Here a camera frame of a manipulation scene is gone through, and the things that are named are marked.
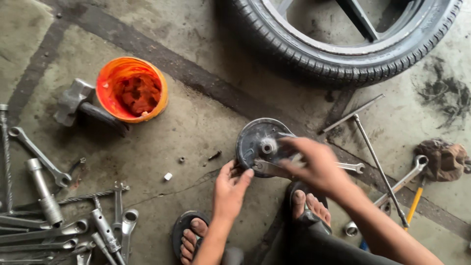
flip-flop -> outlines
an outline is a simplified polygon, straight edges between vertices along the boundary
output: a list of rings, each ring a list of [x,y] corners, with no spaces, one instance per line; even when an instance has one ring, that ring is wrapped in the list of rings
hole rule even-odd
[[[209,226],[209,218],[202,212],[200,211],[186,211],[178,219],[175,221],[175,224],[173,225],[172,229],[172,244],[173,244],[173,252],[175,252],[175,255],[177,255],[177,258],[180,259],[180,254],[181,254],[181,249],[180,246],[183,244],[181,241],[181,238],[183,237],[183,231],[185,229],[191,229],[191,221],[195,218],[200,218],[203,220],[203,222],[206,223],[207,226]],[[196,235],[196,246],[195,246],[195,251],[193,252],[193,256],[196,255],[196,252],[198,251],[199,247],[201,246],[201,242],[203,241],[202,237],[199,237]]]
[[[306,195],[312,193],[319,202],[322,202],[325,208],[329,208],[327,205],[327,198],[323,195],[320,195],[318,192],[312,190],[308,185],[301,181],[292,182],[287,188],[285,193],[285,212],[287,218],[292,219],[292,197],[294,192],[297,190],[302,190]],[[296,220],[291,222],[295,226],[308,227],[309,230],[314,230],[318,232],[326,232],[327,234],[332,234],[332,229],[330,226],[324,222],[319,216],[314,214],[311,210],[307,208],[307,205],[304,205],[304,213]]]

hammer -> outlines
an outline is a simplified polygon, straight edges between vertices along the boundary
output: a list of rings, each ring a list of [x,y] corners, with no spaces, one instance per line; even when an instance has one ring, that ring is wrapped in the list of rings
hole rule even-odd
[[[71,127],[77,119],[77,112],[81,111],[88,116],[106,123],[114,128],[121,137],[125,137],[128,126],[109,114],[102,108],[91,104],[95,96],[95,87],[82,79],[75,78],[69,89],[62,93],[57,102],[57,112],[54,114],[56,121],[64,126]]]

floor stain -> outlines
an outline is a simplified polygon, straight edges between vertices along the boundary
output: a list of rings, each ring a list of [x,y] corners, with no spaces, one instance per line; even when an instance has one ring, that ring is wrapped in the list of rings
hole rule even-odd
[[[423,106],[439,106],[439,112],[448,117],[437,129],[450,128],[456,120],[461,121],[458,128],[463,129],[466,117],[471,113],[470,90],[465,83],[454,77],[445,78],[442,66],[444,61],[440,58],[436,59],[433,71],[437,75],[437,80],[433,83],[426,82],[425,87],[417,90],[417,93],[423,97]]]

orange grease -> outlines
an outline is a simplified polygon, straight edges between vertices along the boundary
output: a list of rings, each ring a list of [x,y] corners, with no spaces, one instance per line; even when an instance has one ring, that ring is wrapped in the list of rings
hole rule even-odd
[[[97,78],[97,97],[111,115],[137,123],[147,121],[165,109],[167,83],[151,63],[121,57],[101,69]]]

tool pile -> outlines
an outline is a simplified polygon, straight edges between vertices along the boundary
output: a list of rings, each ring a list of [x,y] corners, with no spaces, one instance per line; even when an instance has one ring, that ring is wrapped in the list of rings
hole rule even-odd
[[[26,136],[21,127],[13,127],[8,130],[6,119],[6,105],[0,105],[0,122],[2,127],[3,147],[5,153],[6,170],[6,212],[0,214],[0,224],[7,225],[0,227],[0,253],[11,253],[18,251],[40,251],[36,254],[36,259],[0,259],[0,265],[8,264],[46,264],[56,265],[69,258],[77,258],[78,265],[88,265],[91,262],[92,249],[95,246],[103,252],[111,265],[125,265],[128,263],[130,254],[130,236],[139,217],[139,212],[129,209],[123,212],[122,192],[129,190],[129,186],[115,182],[115,187],[103,192],[86,194],[71,197],[63,200],[56,200],[57,194],[62,188],[72,180],[71,172],[79,164],[84,163],[81,159],[75,164],[69,173],[61,172],[52,162],[34,145]],[[13,193],[11,189],[11,174],[9,162],[9,137],[22,142],[37,158],[29,159],[25,166],[30,172],[37,192],[39,194],[39,205],[41,211],[15,211],[13,209]],[[45,166],[54,176],[58,189],[50,192],[42,174],[42,167]],[[102,214],[98,197],[114,194],[115,196],[115,216],[114,222],[110,225]],[[85,234],[90,231],[89,221],[80,219],[75,222],[64,224],[60,205],[76,201],[93,199],[96,209],[90,213],[98,232],[80,238],[76,235]],[[40,214],[45,220],[29,219],[25,216]],[[41,243],[32,244],[31,240],[43,240]],[[17,242],[27,241],[28,244],[17,245]],[[63,254],[62,250],[72,250]]]

